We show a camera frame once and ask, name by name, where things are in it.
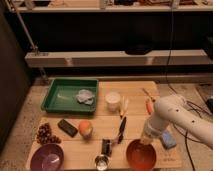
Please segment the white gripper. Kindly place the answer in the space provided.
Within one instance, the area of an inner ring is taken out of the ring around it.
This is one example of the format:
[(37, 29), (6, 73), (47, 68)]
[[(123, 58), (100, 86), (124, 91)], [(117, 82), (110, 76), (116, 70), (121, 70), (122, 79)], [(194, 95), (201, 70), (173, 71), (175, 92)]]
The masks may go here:
[(148, 122), (144, 124), (140, 142), (144, 145), (149, 145), (155, 138), (160, 136), (160, 132), (153, 128)]

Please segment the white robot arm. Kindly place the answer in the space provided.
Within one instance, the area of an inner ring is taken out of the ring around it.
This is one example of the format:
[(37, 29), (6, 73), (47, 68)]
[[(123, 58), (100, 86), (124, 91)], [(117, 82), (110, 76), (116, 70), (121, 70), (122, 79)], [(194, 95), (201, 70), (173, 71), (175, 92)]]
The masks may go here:
[(179, 94), (156, 99), (153, 104), (154, 112), (144, 123), (140, 142), (151, 144), (173, 123), (213, 149), (213, 123), (193, 115), (184, 108), (186, 104), (186, 99)]

